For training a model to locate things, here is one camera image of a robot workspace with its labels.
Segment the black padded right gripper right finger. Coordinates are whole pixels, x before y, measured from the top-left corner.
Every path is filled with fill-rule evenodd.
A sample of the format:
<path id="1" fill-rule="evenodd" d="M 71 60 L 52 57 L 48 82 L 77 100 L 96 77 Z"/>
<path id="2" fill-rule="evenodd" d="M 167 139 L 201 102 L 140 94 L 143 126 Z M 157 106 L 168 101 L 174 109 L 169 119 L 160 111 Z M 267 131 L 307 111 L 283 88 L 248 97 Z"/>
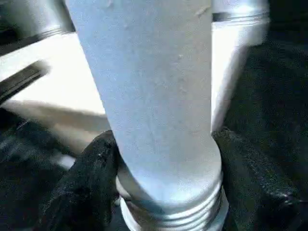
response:
<path id="1" fill-rule="evenodd" d="M 239 231 L 306 231 L 308 201 L 279 166 L 228 129 L 213 132 L 229 215 Z"/>

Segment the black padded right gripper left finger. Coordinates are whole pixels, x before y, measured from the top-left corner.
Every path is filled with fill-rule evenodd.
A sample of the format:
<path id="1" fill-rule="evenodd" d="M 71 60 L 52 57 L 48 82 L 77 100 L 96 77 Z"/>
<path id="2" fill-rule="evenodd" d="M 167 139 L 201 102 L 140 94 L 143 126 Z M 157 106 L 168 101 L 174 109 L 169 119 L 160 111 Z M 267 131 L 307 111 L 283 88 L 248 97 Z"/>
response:
<path id="1" fill-rule="evenodd" d="M 97 136 L 58 181 L 44 206 L 41 231 L 103 231 L 117 198 L 119 150 L 112 131 Z"/>

